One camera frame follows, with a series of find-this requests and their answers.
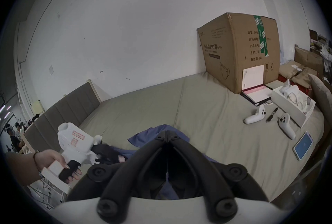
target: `gray bedsheet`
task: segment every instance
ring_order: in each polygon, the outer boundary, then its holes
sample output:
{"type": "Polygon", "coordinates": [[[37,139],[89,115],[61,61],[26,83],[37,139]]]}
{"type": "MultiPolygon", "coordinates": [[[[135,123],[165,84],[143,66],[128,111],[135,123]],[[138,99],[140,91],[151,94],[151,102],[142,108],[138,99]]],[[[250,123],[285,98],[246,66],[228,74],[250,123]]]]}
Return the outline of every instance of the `gray bedsheet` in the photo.
{"type": "MultiPolygon", "coordinates": [[[[276,105],[266,106],[267,116],[276,105]]],[[[218,162],[244,165],[269,200],[282,193],[304,167],[322,137],[324,118],[315,107],[301,129],[291,120],[296,139],[271,122],[244,124],[256,107],[234,94],[208,73],[192,75],[104,101],[81,124],[88,134],[102,135],[109,145],[136,149],[127,139],[149,127],[171,125],[190,138],[190,143],[218,162]],[[309,131],[314,145],[298,161],[293,146],[309,131]]]]}

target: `pen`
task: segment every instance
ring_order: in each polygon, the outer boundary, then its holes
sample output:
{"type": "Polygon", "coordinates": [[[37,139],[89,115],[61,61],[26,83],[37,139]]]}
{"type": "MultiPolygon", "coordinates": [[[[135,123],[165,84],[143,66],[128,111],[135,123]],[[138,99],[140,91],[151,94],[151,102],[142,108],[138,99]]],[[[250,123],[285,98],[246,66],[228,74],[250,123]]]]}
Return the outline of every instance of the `pen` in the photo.
{"type": "Polygon", "coordinates": [[[277,108],[272,112],[272,114],[266,119],[266,122],[269,122],[269,121],[272,120],[273,115],[276,113],[276,111],[277,111],[278,109],[279,109],[279,108],[277,107],[277,108]]]}

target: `green tape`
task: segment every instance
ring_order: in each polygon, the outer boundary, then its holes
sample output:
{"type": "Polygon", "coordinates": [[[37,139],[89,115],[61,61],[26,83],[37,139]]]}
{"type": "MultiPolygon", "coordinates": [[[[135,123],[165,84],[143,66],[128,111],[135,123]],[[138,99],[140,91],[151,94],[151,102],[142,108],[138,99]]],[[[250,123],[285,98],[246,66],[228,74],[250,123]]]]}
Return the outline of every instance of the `green tape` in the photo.
{"type": "Polygon", "coordinates": [[[261,53],[265,54],[265,57],[268,57],[268,45],[266,43],[266,38],[265,38],[265,31],[264,31],[264,26],[262,19],[259,15],[254,15],[256,26],[258,29],[258,34],[259,34],[259,43],[261,47],[261,53]]]}

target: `pillow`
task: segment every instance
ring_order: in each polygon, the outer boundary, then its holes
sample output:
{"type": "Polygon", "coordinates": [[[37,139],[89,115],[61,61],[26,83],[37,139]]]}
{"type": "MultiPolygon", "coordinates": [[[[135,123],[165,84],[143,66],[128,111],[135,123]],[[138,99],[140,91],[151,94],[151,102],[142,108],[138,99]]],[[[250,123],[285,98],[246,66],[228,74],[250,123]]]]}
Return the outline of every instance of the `pillow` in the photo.
{"type": "Polygon", "coordinates": [[[331,91],[324,85],[324,83],[312,74],[308,74],[313,93],[316,96],[316,100],[322,110],[326,120],[332,127],[332,94],[331,91]]]}

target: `smartphone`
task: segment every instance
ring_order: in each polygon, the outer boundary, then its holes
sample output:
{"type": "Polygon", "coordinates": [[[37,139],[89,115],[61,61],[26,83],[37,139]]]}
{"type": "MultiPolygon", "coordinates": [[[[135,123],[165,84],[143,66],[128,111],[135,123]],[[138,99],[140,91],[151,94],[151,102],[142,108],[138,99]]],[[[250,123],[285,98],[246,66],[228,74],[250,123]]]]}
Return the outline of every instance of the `smartphone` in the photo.
{"type": "Polygon", "coordinates": [[[295,147],[293,147],[293,151],[298,160],[301,160],[305,156],[312,143],[313,139],[309,132],[306,131],[305,134],[301,137],[300,141],[298,141],[295,147]]]}

